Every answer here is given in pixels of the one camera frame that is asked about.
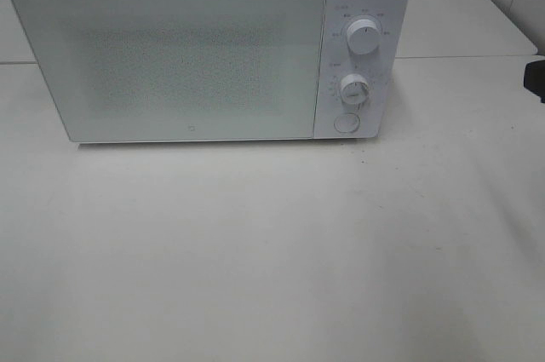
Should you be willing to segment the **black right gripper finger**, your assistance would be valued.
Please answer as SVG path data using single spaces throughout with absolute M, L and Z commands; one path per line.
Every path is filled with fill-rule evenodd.
M 545 61 L 532 61 L 525 66 L 523 86 L 545 102 Z

